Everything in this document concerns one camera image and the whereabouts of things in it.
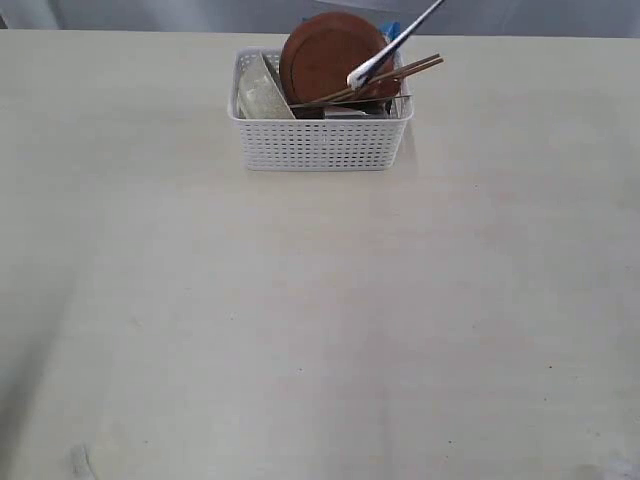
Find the silver fork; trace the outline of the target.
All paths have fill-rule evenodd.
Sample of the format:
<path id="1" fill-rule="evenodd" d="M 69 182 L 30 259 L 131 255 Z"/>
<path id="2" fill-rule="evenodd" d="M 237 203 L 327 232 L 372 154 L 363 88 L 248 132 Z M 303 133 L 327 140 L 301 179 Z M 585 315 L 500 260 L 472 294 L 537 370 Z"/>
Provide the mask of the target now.
<path id="1" fill-rule="evenodd" d="M 417 17 L 394 40 L 388 43 L 382 50 L 369 58 L 346 76 L 346 85 L 357 91 L 366 86 L 384 64 L 396 53 L 396 51 L 415 33 L 415 31 L 444 3 L 444 0 L 435 0 L 419 17 Z"/>

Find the upper brown wooden chopstick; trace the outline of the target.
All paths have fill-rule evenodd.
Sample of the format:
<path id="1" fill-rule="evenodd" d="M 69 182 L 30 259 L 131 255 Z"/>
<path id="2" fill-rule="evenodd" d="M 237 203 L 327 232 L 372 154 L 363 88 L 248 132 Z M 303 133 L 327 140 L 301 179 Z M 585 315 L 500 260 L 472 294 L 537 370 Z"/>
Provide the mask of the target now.
<path id="1" fill-rule="evenodd" d="M 370 80 L 366 80 L 364 85 L 361 87 L 356 87 L 356 88 L 351 88 L 351 87 L 347 87 L 343 90 L 340 90 L 338 92 L 326 95 L 324 97 L 320 97 L 318 99 L 316 99 L 317 101 L 329 101 L 329 100 L 336 100 L 339 97 L 343 97 L 347 94 L 351 94 L 352 92 L 359 92 L 365 88 L 368 87 L 369 84 L 371 83 L 376 83 L 376 82 L 381 82 L 383 80 L 386 79 L 392 79 L 392 80 L 402 80 L 407 76 L 413 75 L 415 73 L 419 73 L 420 71 L 423 71 L 427 68 L 431 68 L 432 66 L 438 65 L 440 63 L 444 62 L 444 58 L 440 55 L 440 54 L 435 54 L 420 60 L 417 60 L 415 62 L 412 62 L 410 64 L 404 65 L 402 67 L 396 68 L 390 72 L 387 73 L 383 73 L 383 74 L 378 74 L 373 76 Z"/>

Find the lower brown wooden chopstick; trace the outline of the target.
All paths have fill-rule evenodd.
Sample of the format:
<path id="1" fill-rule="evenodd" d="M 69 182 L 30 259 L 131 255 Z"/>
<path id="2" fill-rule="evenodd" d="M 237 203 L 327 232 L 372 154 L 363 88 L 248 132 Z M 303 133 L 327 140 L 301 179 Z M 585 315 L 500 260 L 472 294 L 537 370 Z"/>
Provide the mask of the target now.
<path id="1" fill-rule="evenodd" d="M 365 92 L 371 90 L 373 87 L 378 87 L 384 82 L 392 81 L 395 83 L 401 83 L 406 77 L 422 72 L 443 62 L 444 58 L 439 54 L 436 54 L 431 57 L 424 58 L 408 65 L 399 67 L 391 72 L 376 75 L 364 86 L 358 87 L 355 90 L 346 88 L 325 97 L 318 98 L 314 100 L 314 103 L 354 99 L 358 96 L 362 96 Z"/>

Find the blue packet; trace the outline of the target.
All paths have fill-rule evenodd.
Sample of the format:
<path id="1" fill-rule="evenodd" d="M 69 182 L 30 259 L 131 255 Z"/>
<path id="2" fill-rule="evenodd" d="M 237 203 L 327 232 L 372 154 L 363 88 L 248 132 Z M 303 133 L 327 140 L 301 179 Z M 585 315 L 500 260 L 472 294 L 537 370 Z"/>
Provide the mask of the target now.
<path id="1" fill-rule="evenodd" d="M 397 47 L 397 39 L 402 33 L 401 24 L 397 21 L 387 22 L 379 27 L 379 31 L 386 42 L 383 52 L 393 52 Z"/>

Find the brown round wooden plate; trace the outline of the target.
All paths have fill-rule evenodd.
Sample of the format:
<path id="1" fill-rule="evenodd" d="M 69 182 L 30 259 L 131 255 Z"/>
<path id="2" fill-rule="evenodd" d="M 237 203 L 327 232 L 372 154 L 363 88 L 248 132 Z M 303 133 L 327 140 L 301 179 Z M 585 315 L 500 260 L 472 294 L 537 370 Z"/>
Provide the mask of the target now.
<path id="1" fill-rule="evenodd" d="M 328 12 L 302 22 L 280 55 L 285 97 L 304 104 L 346 89 L 348 74 L 386 45 L 373 24 L 350 13 Z"/>

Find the grey speckled ceramic dish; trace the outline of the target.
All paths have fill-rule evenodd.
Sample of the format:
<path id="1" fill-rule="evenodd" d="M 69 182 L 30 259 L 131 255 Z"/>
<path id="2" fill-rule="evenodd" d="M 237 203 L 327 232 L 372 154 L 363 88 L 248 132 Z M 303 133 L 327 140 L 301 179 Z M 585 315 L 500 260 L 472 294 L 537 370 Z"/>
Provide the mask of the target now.
<path id="1" fill-rule="evenodd" d="M 239 108 L 251 120 L 294 120 L 295 116 L 274 79 L 262 52 L 248 63 L 238 80 Z"/>

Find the white perforated plastic basket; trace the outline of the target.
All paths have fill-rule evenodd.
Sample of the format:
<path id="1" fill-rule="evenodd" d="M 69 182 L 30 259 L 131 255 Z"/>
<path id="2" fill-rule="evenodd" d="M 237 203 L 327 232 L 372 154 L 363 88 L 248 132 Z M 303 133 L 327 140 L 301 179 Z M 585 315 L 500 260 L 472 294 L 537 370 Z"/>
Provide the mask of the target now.
<path id="1" fill-rule="evenodd" d="M 406 125 L 413 116 L 407 86 L 393 101 L 389 119 L 281 120 L 245 119 L 238 109 L 238 84 L 260 54 L 273 66 L 280 51 L 261 47 L 236 52 L 228 115 L 240 136 L 244 165 L 259 171 L 386 170 L 396 158 Z"/>

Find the silver table knife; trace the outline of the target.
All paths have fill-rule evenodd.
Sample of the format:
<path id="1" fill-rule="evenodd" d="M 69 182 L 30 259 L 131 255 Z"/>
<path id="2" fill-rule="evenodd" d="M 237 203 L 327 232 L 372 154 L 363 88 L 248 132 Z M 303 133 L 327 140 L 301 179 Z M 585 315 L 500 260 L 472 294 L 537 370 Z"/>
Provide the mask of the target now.
<path id="1" fill-rule="evenodd" d="M 392 100 L 404 100 L 409 99 L 413 95 L 396 95 L 396 96 L 388 96 L 388 97 L 379 97 L 379 98 L 367 98 L 367 99 L 346 99 L 346 100 L 331 100 L 331 101 L 317 101 L 317 102 L 309 102 L 309 103 L 301 103 L 301 104 L 290 104 L 288 105 L 290 109 L 306 109 L 306 108 L 320 108 L 327 106 L 337 106 L 337 105 L 352 105 L 352 104 L 369 104 L 369 103 L 386 103 Z"/>

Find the brown wooden chopstick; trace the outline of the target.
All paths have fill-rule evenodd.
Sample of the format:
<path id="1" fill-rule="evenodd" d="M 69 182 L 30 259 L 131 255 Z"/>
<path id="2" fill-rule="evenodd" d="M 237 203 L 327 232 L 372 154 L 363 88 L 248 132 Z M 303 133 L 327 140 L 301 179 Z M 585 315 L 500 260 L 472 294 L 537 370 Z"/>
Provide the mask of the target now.
<path id="1" fill-rule="evenodd" d="M 364 86 L 358 87 L 355 90 L 346 88 L 325 97 L 318 98 L 314 100 L 314 103 L 354 99 L 358 96 L 362 96 L 365 92 L 371 90 L 373 87 L 378 87 L 384 82 L 392 81 L 395 83 L 401 83 L 406 77 L 422 72 L 443 62 L 444 58 L 439 54 L 436 54 L 431 57 L 424 58 L 408 65 L 399 67 L 391 72 L 376 75 Z"/>
<path id="2" fill-rule="evenodd" d="M 320 97 L 318 99 L 316 99 L 317 101 L 329 101 L 329 100 L 336 100 L 339 97 L 343 97 L 347 94 L 351 94 L 352 92 L 359 92 L 365 88 L 368 87 L 369 84 L 371 83 L 376 83 L 376 82 L 381 82 L 383 80 L 386 79 L 392 79 L 392 80 L 402 80 L 407 76 L 413 75 L 415 73 L 419 73 L 420 71 L 423 71 L 427 68 L 431 68 L 432 66 L 438 65 L 440 63 L 444 62 L 444 58 L 440 55 L 440 54 L 435 54 L 420 60 L 417 60 L 415 62 L 412 62 L 410 64 L 404 65 L 402 67 L 396 68 L 390 72 L 387 73 L 383 73 L 383 74 L 378 74 L 373 76 L 370 80 L 366 80 L 364 85 L 361 87 L 356 87 L 356 88 L 351 88 L 351 87 L 347 87 L 343 90 L 340 90 L 338 92 L 326 95 L 324 97 Z"/>

